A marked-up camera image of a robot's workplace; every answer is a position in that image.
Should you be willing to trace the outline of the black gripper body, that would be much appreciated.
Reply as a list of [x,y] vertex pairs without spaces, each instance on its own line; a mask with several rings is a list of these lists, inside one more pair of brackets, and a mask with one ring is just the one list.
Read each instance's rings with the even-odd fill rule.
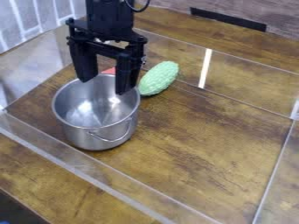
[[116,59],[120,53],[128,54],[132,59],[146,56],[148,40],[132,28],[92,31],[87,21],[72,18],[65,25],[69,27],[67,40],[72,58],[99,54]]

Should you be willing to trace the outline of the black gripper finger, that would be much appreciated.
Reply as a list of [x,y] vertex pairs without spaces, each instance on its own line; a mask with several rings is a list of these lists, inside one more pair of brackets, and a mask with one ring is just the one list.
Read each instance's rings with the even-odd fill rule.
[[99,75],[98,56],[88,44],[78,43],[73,40],[68,44],[78,78],[82,82],[88,82]]
[[116,58],[116,94],[123,95],[136,86],[144,55],[120,53]]

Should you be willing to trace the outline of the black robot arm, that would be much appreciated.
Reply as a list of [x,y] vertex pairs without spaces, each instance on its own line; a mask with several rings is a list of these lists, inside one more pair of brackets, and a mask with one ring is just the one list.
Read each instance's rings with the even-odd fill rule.
[[134,31],[135,14],[148,7],[135,8],[135,0],[86,0],[87,19],[65,21],[69,55],[78,78],[88,82],[99,75],[98,56],[116,61],[118,95],[136,86],[146,62],[147,38]]

